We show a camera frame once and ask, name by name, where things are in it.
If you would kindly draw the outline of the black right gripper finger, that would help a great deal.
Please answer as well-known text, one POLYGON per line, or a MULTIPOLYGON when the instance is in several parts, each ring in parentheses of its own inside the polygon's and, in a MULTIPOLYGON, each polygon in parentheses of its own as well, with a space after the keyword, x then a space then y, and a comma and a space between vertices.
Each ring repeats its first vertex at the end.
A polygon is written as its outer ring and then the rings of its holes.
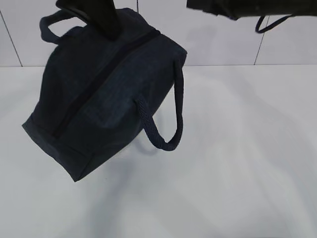
POLYGON ((216 0, 187 0, 186 7, 213 15, 223 14, 223 9, 216 0))

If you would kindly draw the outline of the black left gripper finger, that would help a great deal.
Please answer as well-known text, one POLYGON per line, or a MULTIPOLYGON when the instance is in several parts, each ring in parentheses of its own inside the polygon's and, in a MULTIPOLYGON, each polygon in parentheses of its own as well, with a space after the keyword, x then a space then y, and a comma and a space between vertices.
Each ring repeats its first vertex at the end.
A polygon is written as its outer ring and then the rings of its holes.
POLYGON ((112 0, 58 0, 55 5, 92 24, 111 41, 121 34, 121 23, 112 0))

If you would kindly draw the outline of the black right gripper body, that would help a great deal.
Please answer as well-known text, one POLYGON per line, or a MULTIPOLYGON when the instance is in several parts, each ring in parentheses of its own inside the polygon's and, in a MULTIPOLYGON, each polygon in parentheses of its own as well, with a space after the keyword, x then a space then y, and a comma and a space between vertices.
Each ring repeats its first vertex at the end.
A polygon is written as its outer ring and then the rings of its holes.
POLYGON ((316 16, 315 0, 219 0, 225 12, 234 18, 267 15, 316 16))

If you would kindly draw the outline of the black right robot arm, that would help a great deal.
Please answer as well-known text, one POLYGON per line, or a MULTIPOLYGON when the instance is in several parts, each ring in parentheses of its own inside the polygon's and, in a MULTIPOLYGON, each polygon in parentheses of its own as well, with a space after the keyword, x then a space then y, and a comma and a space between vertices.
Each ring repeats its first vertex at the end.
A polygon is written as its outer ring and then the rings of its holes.
POLYGON ((231 20, 258 16, 255 27, 258 34, 273 29, 291 17, 317 15, 316 0, 187 0, 186 7, 216 16, 222 15, 231 20), (283 17, 261 29, 265 17, 271 15, 283 17))

